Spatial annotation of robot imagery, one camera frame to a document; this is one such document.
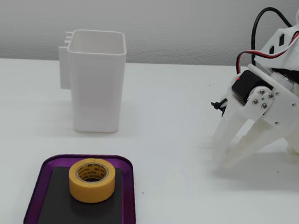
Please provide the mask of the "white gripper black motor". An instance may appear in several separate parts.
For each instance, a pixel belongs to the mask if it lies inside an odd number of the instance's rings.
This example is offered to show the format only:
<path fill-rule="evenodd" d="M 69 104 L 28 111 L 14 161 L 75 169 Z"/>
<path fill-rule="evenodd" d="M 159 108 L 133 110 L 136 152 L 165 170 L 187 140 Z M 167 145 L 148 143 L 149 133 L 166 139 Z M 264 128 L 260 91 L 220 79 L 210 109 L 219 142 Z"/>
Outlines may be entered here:
<path fill-rule="evenodd" d="M 225 95 L 225 112 L 213 136 L 216 149 L 226 149 L 246 121 L 256 122 L 226 155 L 224 167 L 284 138 L 299 123 L 299 97 L 291 91 L 291 84 L 280 81 L 280 77 L 249 65 L 233 78 Z"/>

